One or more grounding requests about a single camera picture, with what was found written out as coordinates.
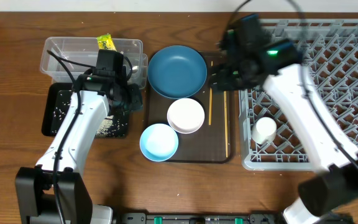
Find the dark blue plate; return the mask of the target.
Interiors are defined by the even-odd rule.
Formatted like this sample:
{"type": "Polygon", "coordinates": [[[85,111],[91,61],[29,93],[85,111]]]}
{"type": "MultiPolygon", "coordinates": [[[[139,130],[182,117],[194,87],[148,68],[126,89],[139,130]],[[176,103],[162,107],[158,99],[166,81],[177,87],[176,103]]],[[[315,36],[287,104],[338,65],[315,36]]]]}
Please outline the dark blue plate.
{"type": "Polygon", "coordinates": [[[195,95],[206,82],[208,69],[203,56],[190,47],[173,45],[154,54],[148,67],[150,86],[171,99],[195,95]]]}

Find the green yellow snack wrapper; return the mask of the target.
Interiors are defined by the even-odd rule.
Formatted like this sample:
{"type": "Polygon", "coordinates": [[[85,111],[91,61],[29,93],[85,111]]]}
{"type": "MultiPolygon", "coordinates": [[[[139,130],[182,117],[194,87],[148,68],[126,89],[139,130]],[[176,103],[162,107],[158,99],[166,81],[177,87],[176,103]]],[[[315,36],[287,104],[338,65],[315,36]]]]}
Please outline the green yellow snack wrapper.
{"type": "Polygon", "coordinates": [[[116,51],[113,39],[110,34],[104,34],[96,38],[98,47],[101,50],[113,50],[116,51]]]}

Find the white cup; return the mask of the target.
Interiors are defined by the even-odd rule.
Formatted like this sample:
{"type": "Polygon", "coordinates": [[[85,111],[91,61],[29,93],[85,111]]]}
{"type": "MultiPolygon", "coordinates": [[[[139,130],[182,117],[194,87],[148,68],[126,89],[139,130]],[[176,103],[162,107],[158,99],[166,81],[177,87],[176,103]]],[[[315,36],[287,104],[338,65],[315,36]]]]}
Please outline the white cup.
{"type": "Polygon", "coordinates": [[[277,131],[276,122],[269,117],[262,117],[252,127],[251,138],[257,144],[272,142],[277,131]]]}

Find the light blue bowl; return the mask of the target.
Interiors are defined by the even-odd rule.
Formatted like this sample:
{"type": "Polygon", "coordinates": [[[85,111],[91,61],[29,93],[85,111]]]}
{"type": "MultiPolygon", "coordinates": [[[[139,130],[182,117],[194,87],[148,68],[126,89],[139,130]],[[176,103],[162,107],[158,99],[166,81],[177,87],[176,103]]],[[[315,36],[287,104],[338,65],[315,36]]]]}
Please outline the light blue bowl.
{"type": "Polygon", "coordinates": [[[167,124],[157,123],[147,127],[141,134],[141,153],[150,161],[169,160],[178,149],[178,134],[167,124]]]}

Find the pink white bowl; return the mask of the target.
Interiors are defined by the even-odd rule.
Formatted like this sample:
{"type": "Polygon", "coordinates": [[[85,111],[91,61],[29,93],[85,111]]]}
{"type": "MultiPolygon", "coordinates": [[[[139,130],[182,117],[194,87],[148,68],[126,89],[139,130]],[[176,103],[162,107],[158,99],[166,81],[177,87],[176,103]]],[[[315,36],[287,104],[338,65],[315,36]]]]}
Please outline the pink white bowl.
{"type": "Polygon", "coordinates": [[[178,133],[191,134],[202,127],[205,112],[200,103],[191,98],[174,101],[168,108],[167,121],[178,133]]]}

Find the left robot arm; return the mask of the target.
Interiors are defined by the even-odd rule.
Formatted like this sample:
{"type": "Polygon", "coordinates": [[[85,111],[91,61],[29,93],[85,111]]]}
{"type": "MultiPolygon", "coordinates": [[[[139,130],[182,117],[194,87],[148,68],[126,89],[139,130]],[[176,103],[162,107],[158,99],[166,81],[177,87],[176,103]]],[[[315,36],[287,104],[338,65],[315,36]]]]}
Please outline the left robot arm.
{"type": "Polygon", "coordinates": [[[53,142],[34,167],[16,174],[22,223],[113,222],[113,209],[92,202],[82,175],[102,122],[143,107],[139,86],[128,82],[127,61],[119,52],[99,50],[96,65],[71,77],[69,109],[53,142]]]}

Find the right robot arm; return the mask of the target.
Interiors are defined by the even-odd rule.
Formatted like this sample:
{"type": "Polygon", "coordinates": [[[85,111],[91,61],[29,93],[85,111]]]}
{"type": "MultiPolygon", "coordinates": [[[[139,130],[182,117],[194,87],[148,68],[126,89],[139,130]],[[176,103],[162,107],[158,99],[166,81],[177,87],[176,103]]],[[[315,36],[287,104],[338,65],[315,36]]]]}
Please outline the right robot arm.
{"type": "Polygon", "coordinates": [[[273,41],[259,17],[231,17],[219,48],[226,61],[213,68],[214,91],[261,86],[295,131],[315,171],[298,186],[298,198],[282,216],[287,223],[318,223],[358,198],[358,147],[331,116],[290,39],[273,41]]]}

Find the pile of rice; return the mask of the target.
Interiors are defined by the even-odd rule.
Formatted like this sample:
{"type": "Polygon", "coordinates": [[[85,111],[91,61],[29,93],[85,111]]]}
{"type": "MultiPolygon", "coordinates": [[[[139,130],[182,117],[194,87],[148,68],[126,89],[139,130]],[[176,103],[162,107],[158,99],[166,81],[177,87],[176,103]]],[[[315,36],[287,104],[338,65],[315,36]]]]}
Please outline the pile of rice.
{"type": "MultiPolygon", "coordinates": [[[[71,90],[60,90],[52,112],[49,134],[55,136],[65,119],[70,107],[71,90]]],[[[96,132],[97,138],[123,138],[127,134],[129,115],[112,115],[106,117],[96,132]]]]}

